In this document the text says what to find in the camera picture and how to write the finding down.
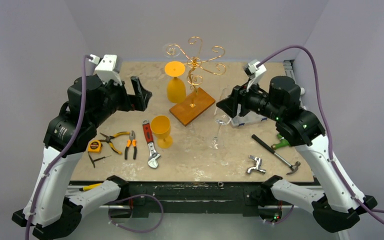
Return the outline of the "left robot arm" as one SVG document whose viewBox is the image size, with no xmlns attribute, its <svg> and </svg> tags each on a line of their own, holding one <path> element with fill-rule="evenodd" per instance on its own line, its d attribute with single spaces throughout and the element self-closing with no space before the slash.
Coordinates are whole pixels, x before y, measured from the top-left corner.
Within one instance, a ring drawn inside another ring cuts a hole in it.
<svg viewBox="0 0 384 240">
<path fill-rule="evenodd" d="M 13 213 L 12 221 L 33 227 L 40 240 L 70 235 L 90 212 L 107 203 L 126 203 L 129 183 L 118 176 L 78 195 L 66 191 L 74 169 L 87 151 L 98 127 L 117 111 L 145 111 L 152 93 L 137 76 L 131 77 L 134 94 L 123 83 L 103 83 L 97 75 L 77 78 L 67 90 L 68 100 L 49 122 L 44 137 L 43 160 L 34 192 L 25 208 Z"/>
</svg>

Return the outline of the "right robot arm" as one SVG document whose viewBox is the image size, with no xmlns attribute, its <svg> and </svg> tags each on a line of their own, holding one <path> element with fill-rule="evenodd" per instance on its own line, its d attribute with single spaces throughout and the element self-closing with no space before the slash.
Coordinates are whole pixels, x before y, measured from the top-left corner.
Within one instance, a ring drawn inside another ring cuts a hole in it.
<svg viewBox="0 0 384 240">
<path fill-rule="evenodd" d="M 231 118 L 255 112 L 273 120 L 276 130 L 304 158 L 322 186 L 322 191 L 314 191 L 275 175 L 261 185 L 261 204 L 285 201 L 312 214 L 330 233 L 347 230 L 377 201 L 362 193 L 338 159 L 329 156 L 326 131 L 314 113 L 301 107 L 300 96 L 301 88 L 292 78 L 276 76 L 268 91 L 258 85 L 237 85 L 216 105 Z"/>
</svg>

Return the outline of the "yellow wine glass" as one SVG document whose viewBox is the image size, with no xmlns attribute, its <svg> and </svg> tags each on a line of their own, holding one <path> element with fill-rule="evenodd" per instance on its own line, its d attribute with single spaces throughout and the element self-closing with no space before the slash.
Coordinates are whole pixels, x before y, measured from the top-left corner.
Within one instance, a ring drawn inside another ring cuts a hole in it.
<svg viewBox="0 0 384 240">
<path fill-rule="evenodd" d="M 167 84 L 167 98 L 171 103 L 181 103 L 186 98 L 186 87 L 180 76 L 185 72 L 186 67 L 180 61 L 170 61 L 165 67 L 165 74 L 171 77 Z"/>
<path fill-rule="evenodd" d="M 150 123 L 152 133 L 156 137 L 156 143 L 161 149 L 168 149 L 173 144 L 171 134 L 171 122 L 165 115 L 156 116 Z"/>
</svg>

